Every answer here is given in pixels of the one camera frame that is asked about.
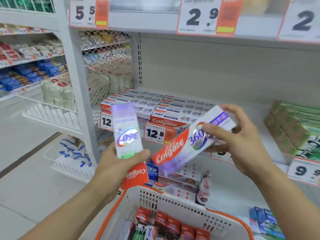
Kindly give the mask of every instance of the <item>white plastic basket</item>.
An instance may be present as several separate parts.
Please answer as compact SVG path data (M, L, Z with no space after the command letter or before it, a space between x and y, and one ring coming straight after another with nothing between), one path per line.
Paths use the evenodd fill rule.
M151 211L160 210L183 223L205 229L210 232L212 239L254 240L250 227L242 220L196 203L179 200L149 186L124 190L103 222L95 240L118 239L125 220L132 221L140 206Z

